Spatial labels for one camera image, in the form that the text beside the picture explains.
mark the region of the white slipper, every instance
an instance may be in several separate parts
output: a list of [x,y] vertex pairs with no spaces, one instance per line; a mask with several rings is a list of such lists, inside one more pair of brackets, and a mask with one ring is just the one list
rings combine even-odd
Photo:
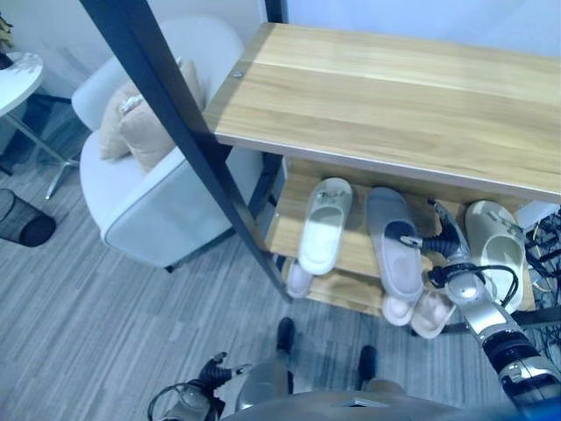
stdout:
[[[503,265],[515,271],[518,290],[505,310],[516,311],[522,302],[522,267],[526,256],[521,228],[508,210],[498,203],[482,200],[465,212],[465,230],[473,263]],[[512,275],[505,270],[486,270],[483,275],[487,290],[496,303],[501,303],[510,288]]]
[[298,253],[304,271],[325,275],[335,267],[351,205],[351,185],[342,178],[323,180],[312,191]]
[[309,274],[295,260],[288,270],[287,293],[293,298],[304,298],[309,294],[314,276]]
[[416,236],[405,199],[391,189],[372,189],[366,199],[366,218],[384,289],[402,301],[416,301],[423,293],[423,267],[419,250],[399,241],[402,235]]
[[413,316],[415,303],[408,303],[394,296],[386,294],[382,301],[382,314],[384,318],[395,326],[404,326]]
[[439,292],[426,289],[413,311],[411,328],[422,338],[433,339],[444,329],[456,304]]

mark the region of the mesh trash can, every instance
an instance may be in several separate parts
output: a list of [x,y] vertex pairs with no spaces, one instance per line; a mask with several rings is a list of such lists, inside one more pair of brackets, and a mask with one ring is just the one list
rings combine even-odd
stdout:
[[55,228],[54,219],[10,189],[0,189],[0,239],[35,247],[46,242]]

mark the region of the person's foot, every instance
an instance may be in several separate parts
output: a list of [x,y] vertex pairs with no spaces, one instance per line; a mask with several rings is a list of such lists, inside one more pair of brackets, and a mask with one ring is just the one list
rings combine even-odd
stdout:
[[359,384],[357,389],[361,390],[365,382],[376,377],[376,364],[378,362],[378,353],[376,348],[370,345],[363,346],[360,351],[359,360]]
[[295,342],[295,322],[292,318],[283,318],[277,330],[277,349],[290,353]]

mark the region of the black cable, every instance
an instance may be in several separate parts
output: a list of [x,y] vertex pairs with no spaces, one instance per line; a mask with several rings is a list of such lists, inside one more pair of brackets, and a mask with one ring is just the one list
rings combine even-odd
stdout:
[[187,386],[188,383],[185,382],[176,383],[176,384],[172,384],[171,386],[167,386],[166,388],[158,392],[158,395],[156,395],[148,405],[148,411],[146,413],[146,415],[148,416],[148,421],[153,421],[154,407],[156,406],[156,402],[158,402],[158,399],[160,399],[163,395],[165,395],[167,392],[170,392],[172,390],[175,390],[180,395],[181,393],[183,393],[183,390],[179,390],[179,387],[185,389]]
[[513,297],[515,296],[516,291],[518,291],[518,287],[519,287],[518,276],[516,276],[515,271],[509,268],[508,266],[486,265],[486,266],[476,266],[475,268],[463,268],[460,269],[458,272],[450,274],[446,281],[449,282],[451,279],[455,278],[456,276],[465,275],[465,274],[476,274],[480,278],[481,272],[485,270],[505,270],[512,275],[512,281],[510,283],[510,287],[508,288],[508,292],[505,295],[504,299],[501,301],[501,306],[506,307],[507,304],[510,303],[510,300],[512,300]]

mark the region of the pillow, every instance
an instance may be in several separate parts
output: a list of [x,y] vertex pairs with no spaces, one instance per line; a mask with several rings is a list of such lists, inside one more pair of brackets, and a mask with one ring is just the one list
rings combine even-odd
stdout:
[[120,111],[121,104],[137,94],[136,85],[128,81],[117,89],[105,107],[99,130],[99,155],[102,160],[114,160],[130,152],[123,136],[119,133],[118,124],[123,117]]
[[[188,61],[181,66],[181,74],[197,107],[202,111],[204,96],[196,78],[193,61]],[[175,147],[171,136],[146,101],[141,102],[122,117],[118,132],[147,173]]]

